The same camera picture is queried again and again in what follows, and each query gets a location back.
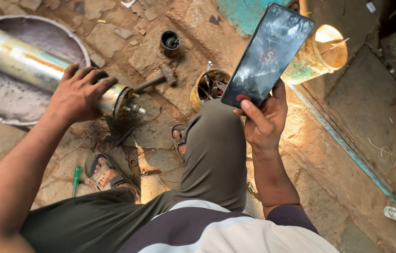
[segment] smartphone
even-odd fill
[[[269,4],[221,101],[240,108],[240,102],[248,99],[260,107],[314,26],[311,19]]]

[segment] sandal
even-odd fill
[[[95,173],[96,166],[98,165],[98,159],[99,158],[106,158],[105,164],[101,166],[101,168]],[[126,176],[123,171],[119,168],[119,166],[116,165],[116,163],[108,156],[103,153],[94,153],[93,155],[89,156],[86,159],[86,164],[84,165],[84,169],[86,172],[87,177],[89,178],[89,183],[99,189],[100,191],[105,191],[109,190],[111,188],[115,188],[119,184],[123,183],[130,183],[136,190],[136,201],[137,199],[140,200],[140,189],[137,187],[132,180]],[[103,176],[105,175],[105,172],[110,170],[110,169],[115,169],[120,175],[117,175],[113,177],[109,182],[105,184],[103,189],[101,190],[98,188],[98,182],[101,181]]]
[[[173,145],[175,146],[176,153],[178,153],[179,158],[181,158],[181,161],[183,164],[185,162],[185,153],[180,154],[178,147],[185,144],[185,140],[184,140],[184,137],[182,136],[181,132],[185,130],[186,126],[187,126],[186,124],[176,124],[172,127],[172,137],[173,137],[173,132],[175,130],[178,130],[179,135],[181,136],[181,138],[176,138],[176,139],[173,137]]]

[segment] fingernail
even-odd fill
[[[251,104],[248,100],[242,100],[242,102],[240,103],[242,105],[242,108],[244,110],[247,110],[250,108]]]

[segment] red object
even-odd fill
[[[251,101],[251,98],[248,97],[248,96],[246,96],[246,95],[239,94],[239,95],[237,95],[237,96],[235,97],[235,100],[237,100],[237,101],[239,101],[239,102],[241,102],[241,101],[243,101],[243,100],[249,100],[249,101]]]

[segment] white and dark shirt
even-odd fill
[[[265,220],[204,200],[185,200],[139,229],[119,253],[336,253],[299,207],[274,208]]]

